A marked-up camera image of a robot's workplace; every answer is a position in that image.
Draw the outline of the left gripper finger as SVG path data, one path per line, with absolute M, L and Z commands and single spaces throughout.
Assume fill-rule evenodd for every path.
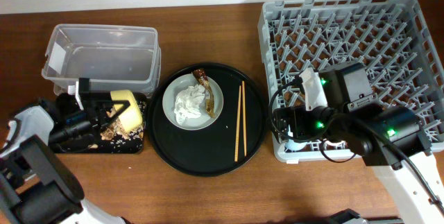
M 128 99 L 113 99 L 110 92 L 90 92 L 88 95 L 88 105 L 99 108 L 113 106 L 128 108 L 130 101 Z
M 114 123 L 129 107 L 130 104 L 117 104 L 118 110 L 112 116 L 108 116 L 108 110 L 114 109 L 114 104 L 103 104 L 99 107 L 99 128 L 106 129 Z

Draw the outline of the food scraps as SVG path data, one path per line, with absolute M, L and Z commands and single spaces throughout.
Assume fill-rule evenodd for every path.
M 138 153 L 144 146 L 144 122 L 129 133 L 124 132 L 117 119 L 101 134 L 100 139 L 88 146 L 88 151 L 96 153 Z

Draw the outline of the blue cup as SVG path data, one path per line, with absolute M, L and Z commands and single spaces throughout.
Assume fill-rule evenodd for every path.
M 298 151 L 304 149 L 306 145 L 307 145 L 306 142 L 298 143 L 298 142 L 295 142 L 294 140 L 289 140 L 284 145 L 284 151 L 286 153 L 295 153 L 295 152 L 298 152 Z

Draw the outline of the yellow bowl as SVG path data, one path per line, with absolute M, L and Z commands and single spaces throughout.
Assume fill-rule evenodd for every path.
M 129 133 L 140 127 L 143 122 L 142 113 L 134 94 L 130 90 L 116 90 L 110 93 L 113 99 L 128 99 L 130 101 L 130 107 L 119 117 L 124 132 Z

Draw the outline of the pink cup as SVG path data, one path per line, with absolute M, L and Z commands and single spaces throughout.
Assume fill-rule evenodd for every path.
M 321 144 L 323 150 L 343 150 L 346 148 L 345 141 L 332 142 L 330 140 L 323 140 Z

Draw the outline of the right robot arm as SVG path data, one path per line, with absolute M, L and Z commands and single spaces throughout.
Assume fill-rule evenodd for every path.
M 277 138 L 344 141 L 384 185 L 404 223 L 443 222 L 443 182 L 419 118 L 406 107 L 383 108 L 362 63 L 305 69 L 270 97 L 268 116 Z

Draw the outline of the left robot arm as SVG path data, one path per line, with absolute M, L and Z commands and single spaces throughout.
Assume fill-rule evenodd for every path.
M 1 148 L 1 211 L 11 223 L 127 223 L 85 198 L 75 175 L 53 152 L 58 144 L 89 148 L 120 121 L 125 132 L 142 124 L 134 94 L 94 91 L 80 78 L 55 101 L 41 98 L 8 122 Z

